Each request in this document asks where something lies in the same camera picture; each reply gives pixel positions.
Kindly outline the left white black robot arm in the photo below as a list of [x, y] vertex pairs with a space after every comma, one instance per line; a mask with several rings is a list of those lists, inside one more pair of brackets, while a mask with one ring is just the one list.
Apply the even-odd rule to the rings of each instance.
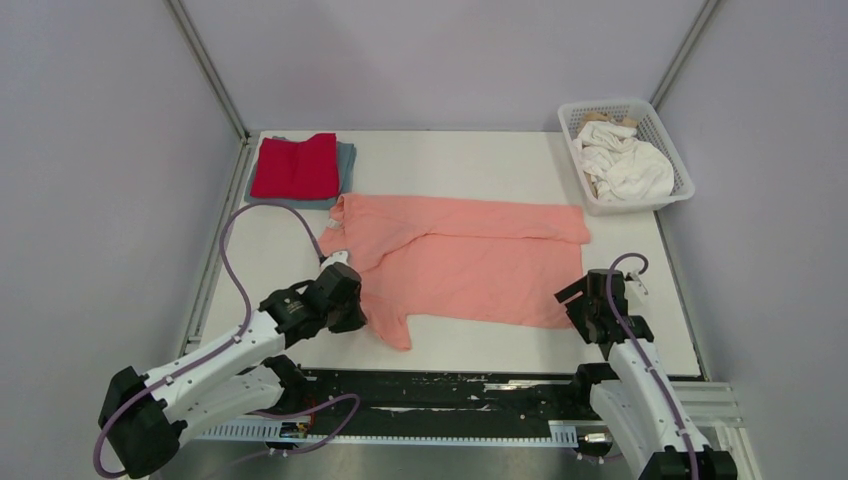
[[300, 417], [306, 378], [284, 352], [322, 330], [364, 327], [361, 287], [345, 261], [326, 261], [316, 279], [272, 292], [212, 343], [145, 373], [117, 372], [98, 419], [98, 474], [148, 476], [198, 435], [241, 415], [270, 418], [277, 409]]

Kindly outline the salmon pink t shirt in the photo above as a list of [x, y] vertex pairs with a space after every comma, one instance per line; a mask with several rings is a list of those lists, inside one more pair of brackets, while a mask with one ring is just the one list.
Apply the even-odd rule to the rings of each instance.
[[369, 328], [405, 351], [413, 315], [570, 327], [555, 295], [582, 277], [590, 241], [577, 206], [350, 193], [319, 245], [348, 252]]

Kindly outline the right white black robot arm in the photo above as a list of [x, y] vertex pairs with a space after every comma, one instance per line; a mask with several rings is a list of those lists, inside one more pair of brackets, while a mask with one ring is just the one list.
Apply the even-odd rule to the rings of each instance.
[[629, 276], [592, 269], [556, 293], [601, 363], [582, 364], [569, 386], [584, 417], [599, 416], [637, 479], [736, 479], [731, 454], [713, 448], [686, 413], [646, 320], [628, 313]]

